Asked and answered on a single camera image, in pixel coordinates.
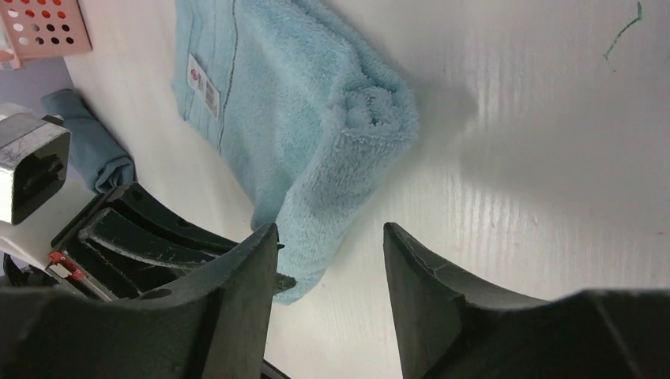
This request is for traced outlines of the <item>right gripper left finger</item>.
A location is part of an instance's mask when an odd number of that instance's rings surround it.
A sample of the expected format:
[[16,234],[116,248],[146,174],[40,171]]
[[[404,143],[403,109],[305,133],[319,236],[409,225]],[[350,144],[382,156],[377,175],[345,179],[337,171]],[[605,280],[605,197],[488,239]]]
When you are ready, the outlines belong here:
[[4,378],[258,378],[277,269],[270,223],[136,299],[1,291]]

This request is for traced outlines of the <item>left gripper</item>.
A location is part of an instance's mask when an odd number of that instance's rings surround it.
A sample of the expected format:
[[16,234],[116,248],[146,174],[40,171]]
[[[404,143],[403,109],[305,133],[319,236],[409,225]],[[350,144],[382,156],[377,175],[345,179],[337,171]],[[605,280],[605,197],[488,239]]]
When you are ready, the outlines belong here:
[[71,181],[28,194],[1,185],[2,287],[60,286],[115,301],[186,276],[227,280],[260,257],[267,291],[277,293],[295,284],[274,272],[279,246],[274,226],[235,242],[186,221],[138,182],[98,195]]

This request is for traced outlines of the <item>light blue towel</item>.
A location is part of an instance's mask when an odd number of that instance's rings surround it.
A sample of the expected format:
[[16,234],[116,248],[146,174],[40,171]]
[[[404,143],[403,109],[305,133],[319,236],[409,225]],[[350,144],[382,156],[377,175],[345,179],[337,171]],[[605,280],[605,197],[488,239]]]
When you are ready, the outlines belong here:
[[363,206],[418,137],[406,82],[319,1],[177,1],[180,117],[275,223],[277,271],[315,288]]

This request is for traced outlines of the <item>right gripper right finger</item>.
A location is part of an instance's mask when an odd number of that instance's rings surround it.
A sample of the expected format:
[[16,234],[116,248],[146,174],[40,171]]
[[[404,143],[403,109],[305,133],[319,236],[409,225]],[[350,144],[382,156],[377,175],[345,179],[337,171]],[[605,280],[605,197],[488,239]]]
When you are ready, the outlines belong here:
[[405,378],[666,378],[669,293],[507,290],[387,223],[383,250]]

